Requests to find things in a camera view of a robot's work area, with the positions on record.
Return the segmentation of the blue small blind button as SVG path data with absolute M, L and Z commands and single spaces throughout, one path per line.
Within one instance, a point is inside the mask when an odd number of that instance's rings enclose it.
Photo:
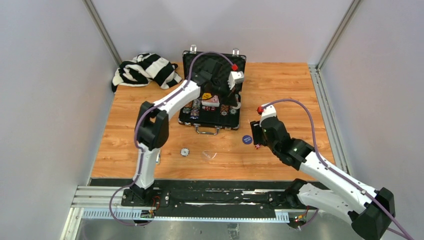
M 245 145 L 250 145 L 250 144 L 252 144 L 252 143 L 253 143 L 253 137 L 252 137 L 252 136 L 250 136 L 250 135 L 244 135 L 244 136 L 242 137 L 242 142 L 243 142 Z

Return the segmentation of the grey white poker chip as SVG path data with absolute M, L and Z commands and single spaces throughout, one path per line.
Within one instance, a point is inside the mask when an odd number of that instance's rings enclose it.
M 190 150 L 188 148 L 182 148 L 181 151 L 180 151 L 180 154 L 183 157 L 187 157 L 190 154 Z

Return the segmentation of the black poker set case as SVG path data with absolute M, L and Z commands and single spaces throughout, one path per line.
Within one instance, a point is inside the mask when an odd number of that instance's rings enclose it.
M 196 130 L 214 128 L 213 135 L 220 130 L 238 130 L 243 82 L 237 78 L 244 76 L 247 57 L 238 48 L 222 55 L 186 50 L 182 62 L 184 76 L 203 85 L 199 97 L 179 111 L 179 124 Z

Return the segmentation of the black white striped cloth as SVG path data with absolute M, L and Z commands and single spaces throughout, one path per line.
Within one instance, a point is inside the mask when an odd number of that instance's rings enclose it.
M 140 53 L 118 66 L 111 81 L 111 90 L 115 93 L 118 86 L 146 87 L 150 83 L 156 83 L 161 89 L 167 90 L 182 81 L 176 72 L 177 68 L 176 63 L 156 53 Z

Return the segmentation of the red playing card deck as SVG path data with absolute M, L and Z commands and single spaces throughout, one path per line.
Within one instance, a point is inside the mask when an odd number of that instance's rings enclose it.
M 201 104 L 203 106 L 206 107 L 219 107 L 220 106 L 220 101 L 219 101 L 219 97 L 217 95 L 213 95 L 213 97 L 211 99 L 208 100 L 202 100 L 201 99 Z

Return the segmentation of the yellow big blind button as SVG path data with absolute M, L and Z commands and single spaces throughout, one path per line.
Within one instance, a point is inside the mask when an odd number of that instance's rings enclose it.
M 212 95 L 212 94 L 210 94 L 210 93 L 204 93 L 204 94 L 202 95 L 201 99 L 202 99 L 203 101 L 207 101 L 207 100 L 211 99 L 212 97 L 213 97 L 213 95 Z

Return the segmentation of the green chip row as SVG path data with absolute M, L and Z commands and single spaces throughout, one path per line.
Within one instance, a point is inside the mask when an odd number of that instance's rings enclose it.
M 192 111 L 192 106 L 193 106 L 193 102 L 189 102 L 187 103 L 183 108 L 182 108 L 182 112 L 184 114 L 190 114 Z

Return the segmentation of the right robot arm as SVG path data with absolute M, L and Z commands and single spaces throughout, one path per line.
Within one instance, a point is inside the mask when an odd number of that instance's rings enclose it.
M 294 209 L 311 206 L 350 224 L 364 240 L 379 240 L 394 223 L 394 194 L 362 183 L 326 160 L 306 141 L 291 137 L 276 116 L 250 122 L 253 142 L 270 149 L 284 165 L 312 176 L 326 190 L 295 179 L 285 191 L 286 203 Z

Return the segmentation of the clear dealer button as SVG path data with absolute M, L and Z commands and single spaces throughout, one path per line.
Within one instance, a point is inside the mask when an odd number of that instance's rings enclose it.
M 201 152 L 201 157 L 204 161 L 211 161 L 217 156 L 217 152 L 204 150 Z

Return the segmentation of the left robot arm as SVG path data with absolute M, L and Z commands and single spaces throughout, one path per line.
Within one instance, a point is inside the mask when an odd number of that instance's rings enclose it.
M 149 206 L 153 201 L 153 183 L 156 159 L 161 147 L 169 138 L 170 119 L 186 104 L 198 99 L 202 93 L 216 95 L 225 105 L 237 106 L 236 86 L 244 82 L 244 73 L 234 63 L 226 81 L 213 80 L 213 74 L 205 70 L 189 75 L 182 84 L 153 103 L 148 101 L 140 106 L 134 129 L 134 144 L 138 149 L 136 171 L 130 189 L 134 200 L 140 206 Z

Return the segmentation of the orange black chip row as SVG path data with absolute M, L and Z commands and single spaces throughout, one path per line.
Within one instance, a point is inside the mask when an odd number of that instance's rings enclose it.
M 222 104 L 220 106 L 220 115 L 221 116 L 226 116 L 229 113 L 230 107 L 228 105 L 224 105 Z

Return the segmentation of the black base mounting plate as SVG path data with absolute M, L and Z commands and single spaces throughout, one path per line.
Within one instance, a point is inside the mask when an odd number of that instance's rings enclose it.
M 212 219 L 265 219 L 275 217 L 276 210 L 312 214 L 285 190 L 290 181 L 247 180 L 169 180 L 154 181 L 145 197 L 131 187 L 123 192 L 120 203 L 125 207 L 152 207 L 157 217 Z

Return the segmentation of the blue card deck box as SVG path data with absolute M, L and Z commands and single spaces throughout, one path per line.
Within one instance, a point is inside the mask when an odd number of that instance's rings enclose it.
M 155 164 L 159 165 L 161 160 L 161 150 L 159 149 L 156 155 Z

